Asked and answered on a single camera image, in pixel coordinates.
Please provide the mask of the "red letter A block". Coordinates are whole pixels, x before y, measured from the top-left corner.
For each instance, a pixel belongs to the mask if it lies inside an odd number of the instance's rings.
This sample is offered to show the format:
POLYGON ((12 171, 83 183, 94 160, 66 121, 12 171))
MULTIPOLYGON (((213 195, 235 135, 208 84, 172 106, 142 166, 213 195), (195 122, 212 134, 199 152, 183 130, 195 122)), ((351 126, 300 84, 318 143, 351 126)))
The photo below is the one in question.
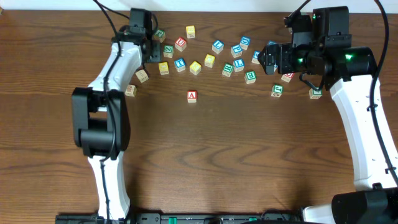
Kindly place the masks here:
POLYGON ((196 90, 187 91, 187 102, 188 103, 196 103, 197 102, 197 91, 196 90))

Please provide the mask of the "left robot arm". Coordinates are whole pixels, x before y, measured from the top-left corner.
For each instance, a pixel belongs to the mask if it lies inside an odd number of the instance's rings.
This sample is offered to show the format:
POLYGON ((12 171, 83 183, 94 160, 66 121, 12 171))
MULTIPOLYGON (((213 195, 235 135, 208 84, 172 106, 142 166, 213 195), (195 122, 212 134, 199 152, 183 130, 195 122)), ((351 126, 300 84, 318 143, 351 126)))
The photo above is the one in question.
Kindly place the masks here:
POLYGON ((124 92, 138 68, 159 60, 160 44, 152 40, 152 29, 124 26, 112 39, 99 75, 72 93, 74 141, 93 169, 103 223, 125 222, 130 207, 123 171, 131 131, 124 92))

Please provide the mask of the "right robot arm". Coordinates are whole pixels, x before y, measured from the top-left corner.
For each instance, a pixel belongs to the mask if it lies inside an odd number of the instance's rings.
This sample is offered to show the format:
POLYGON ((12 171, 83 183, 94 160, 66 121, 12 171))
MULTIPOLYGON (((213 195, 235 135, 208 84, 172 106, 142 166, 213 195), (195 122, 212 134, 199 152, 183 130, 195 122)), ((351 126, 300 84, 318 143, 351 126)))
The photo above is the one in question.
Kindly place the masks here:
POLYGON ((313 94, 329 91, 348 139, 354 192, 335 195, 325 205, 305 207, 304 223, 396 223, 397 149, 380 94, 382 60, 368 47, 353 47, 346 6, 294 11, 284 19, 292 34, 285 44, 269 44, 259 53, 271 75, 319 75, 313 94))

